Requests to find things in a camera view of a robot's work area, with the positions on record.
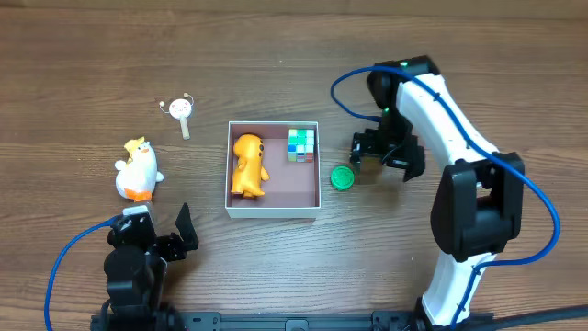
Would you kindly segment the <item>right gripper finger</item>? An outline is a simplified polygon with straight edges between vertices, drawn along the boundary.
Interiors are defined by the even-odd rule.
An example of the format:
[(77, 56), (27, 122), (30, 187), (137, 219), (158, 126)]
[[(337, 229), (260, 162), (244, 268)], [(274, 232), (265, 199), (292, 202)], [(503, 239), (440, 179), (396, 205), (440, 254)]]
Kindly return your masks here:
[(375, 156), (365, 155), (361, 158), (359, 170), (357, 173), (357, 183), (359, 185), (373, 185), (379, 182), (382, 174), (382, 163)]
[(419, 177), (425, 170), (424, 148), (418, 143), (416, 136), (411, 135), (404, 145), (404, 157), (408, 163), (403, 181), (407, 182), (415, 177)]

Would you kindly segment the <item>colourful puzzle cube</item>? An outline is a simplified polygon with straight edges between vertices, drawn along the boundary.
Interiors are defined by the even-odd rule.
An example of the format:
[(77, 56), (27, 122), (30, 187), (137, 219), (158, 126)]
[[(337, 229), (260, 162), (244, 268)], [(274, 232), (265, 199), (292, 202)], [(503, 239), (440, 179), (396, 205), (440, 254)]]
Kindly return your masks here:
[(288, 160), (290, 162), (311, 163), (314, 159), (314, 145), (314, 130), (288, 130)]

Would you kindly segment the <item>orange dinosaur toy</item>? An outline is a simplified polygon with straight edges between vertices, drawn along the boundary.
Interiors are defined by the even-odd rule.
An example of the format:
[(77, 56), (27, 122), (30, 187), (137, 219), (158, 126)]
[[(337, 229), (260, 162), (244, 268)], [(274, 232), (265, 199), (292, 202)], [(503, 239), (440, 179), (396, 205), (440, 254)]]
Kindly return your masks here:
[(232, 151), (237, 157), (237, 166), (232, 174), (231, 194), (251, 199), (263, 197), (265, 192), (261, 184), (268, 181), (270, 176), (263, 167), (265, 147), (262, 139), (246, 133), (237, 139)]

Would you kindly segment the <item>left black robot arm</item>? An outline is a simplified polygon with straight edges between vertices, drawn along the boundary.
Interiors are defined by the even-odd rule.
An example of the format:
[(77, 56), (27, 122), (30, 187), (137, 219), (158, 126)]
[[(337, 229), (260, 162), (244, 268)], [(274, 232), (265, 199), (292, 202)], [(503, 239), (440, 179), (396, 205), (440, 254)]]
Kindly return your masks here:
[(106, 257), (109, 299), (91, 317), (91, 331), (184, 331), (181, 314), (162, 301), (168, 264), (198, 249), (198, 236), (187, 204), (175, 220), (177, 233), (158, 235), (152, 204), (123, 210), (110, 225), (107, 242), (114, 250)]

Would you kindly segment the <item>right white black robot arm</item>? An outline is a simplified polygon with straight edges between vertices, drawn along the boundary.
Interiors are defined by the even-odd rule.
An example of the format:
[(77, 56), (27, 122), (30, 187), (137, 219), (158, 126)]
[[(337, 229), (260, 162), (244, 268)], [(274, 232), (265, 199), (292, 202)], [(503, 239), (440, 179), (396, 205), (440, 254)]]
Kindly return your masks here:
[(441, 171), (430, 213), (440, 253), (407, 327), (471, 325), (470, 300), (485, 268), (520, 233), (523, 160), (501, 153), (477, 132), (428, 56), (376, 63), (363, 71), (381, 113), (372, 117), (377, 128), (353, 136), (349, 162), (354, 171), (364, 158), (374, 157), (411, 180), (424, 172), (426, 150)]

